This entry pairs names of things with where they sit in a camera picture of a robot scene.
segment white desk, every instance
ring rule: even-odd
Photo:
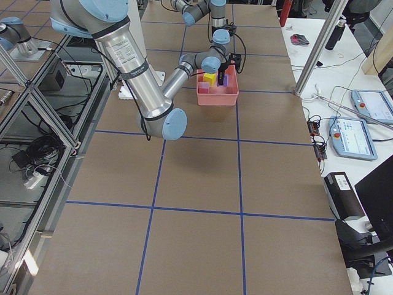
[[[285,27],[282,29],[296,80],[301,73],[299,69],[302,68],[295,66],[305,65],[323,24],[324,20],[289,18]],[[290,36],[295,33],[305,35],[310,45],[306,47],[293,45],[290,41]],[[330,97],[336,85],[349,89],[385,90],[384,85],[380,82],[378,77],[366,76],[363,73],[360,65],[365,60],[365,55],[361,53],[362,49],[355,37],[350,30],[346,28],[343,37],[337,42],[335,48],[331,51],[324,50],[319,61],[323,63],[323,66],[339,65],[360,55],[356,59],[341,66],[315,69],[302,93],[302,98],[311,98],[312,94],[316,93],[316,89],[314,88],[315,84],[322,90],[322,96],[326,98]],[[342,88],[336,88],[332,95],[332,100],[340,103],[341,99],[343,99],[341,104],[353,108],[350,92]],[[322,118],[328,118],[336,114],[335,111],[327,106],[326,102],[321,100],[303,101],[303,106],[309,109],[310,116],[318,114]],[[356,115],[343,109],[340,110],[340,113],[344,117],[356,117]],[[382,126],[368,125],[368,127],[373,139],[393,137],[393,132]],[[328,138],[329,120],[322,120],[320,133],[325,139]],[[378,159],[375,161],[369,162],[365,160],[347,159],[338,157],[331,145],[331,141],[329,141],[326,152],[327,160],[324,163],[325,168],[322,176],[324,177],[330,172],[345,171],[351,184],[354,186],[365,175],[393,154],[393,141],[375,143],[375,148],[378,154]],[[364,221],[366,220],[366,218],[362,218],[358,221],[349,223],[359,232],[366,232],[364,227]],[[372,295],[392,294],[393,276],[374,278],[373,282],[375,285],[372,286],[370,292]],[[363,280],[362,283],[367,289],[367,280]]]

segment computer monitor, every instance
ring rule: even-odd
[[[382,242],[392,241],[393,156],[360,180],[355,190],[379,239]],[[393,241],[385,244],[387,253],[393,257]]]
[[[393,156],[360,180],[355,190],[377,237],[358,233],[342,221],[336,228],[347,267],[368,278],[376,263],[387,254],[393,257]],[[375,276],[390,274],[385,261]]]

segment blue joint cap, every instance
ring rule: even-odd
[[[227,0],[210,0],[210,3],[214,6],[224,6],[227,3]]]
[[[193,26],[195,24],[195,19],[189,12],[184,12],[182,18],[186,26]]]
[[[213,33],[213,42],[217,44],[228,44],[231,41],[229,32],[225,29],[218,29]]]
[[[202,70],[208,74],[214,74],[220,68],[221,61],[217,57],[206,57],[202,61]]]
[[[50,18],[50,21],[52,22],[52,28],[55,31],[58,31],[59,33],[63,33],[75,37],[81,37],[81,38],[88,38],[88,39],[93,38],[89,32],[82,31],[81,29],[75,28],[73,26],[58,22],[52,17]]]
[[[182,109],[173,109],[162,126],[162,137],[166,140],[178,140],[187,127],[187,115]]]
[[[8,41],[8,40],[6,40],[4,38],[0,38],[0,45],[2,45],[2,47],[6,51],[11,50],[14,47],[14,45],[10,41]]]
[[[92,16],[108,23],[123,20],[128,13],[128,0],[79,0]]]
[[[23,22],[18,17],[6,17],[0,20],[1,23],[6,25],[22,25]]]

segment pink plastic bin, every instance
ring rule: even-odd
[[[228,74],[228,86],[211,86],[209,93],[200,93],[199,82],[203,82],[203,75],[196,75],[196,95],[200,106],[234,106],[239,95],[238,80],[234,65],[225,71]]]

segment purple block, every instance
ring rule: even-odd
[[[228,80],[229,80],[228,74],[225,74],[224,75],[224,84],[219,85],[219,80],[217,78],[217,86],[218,87],[228,87]]]

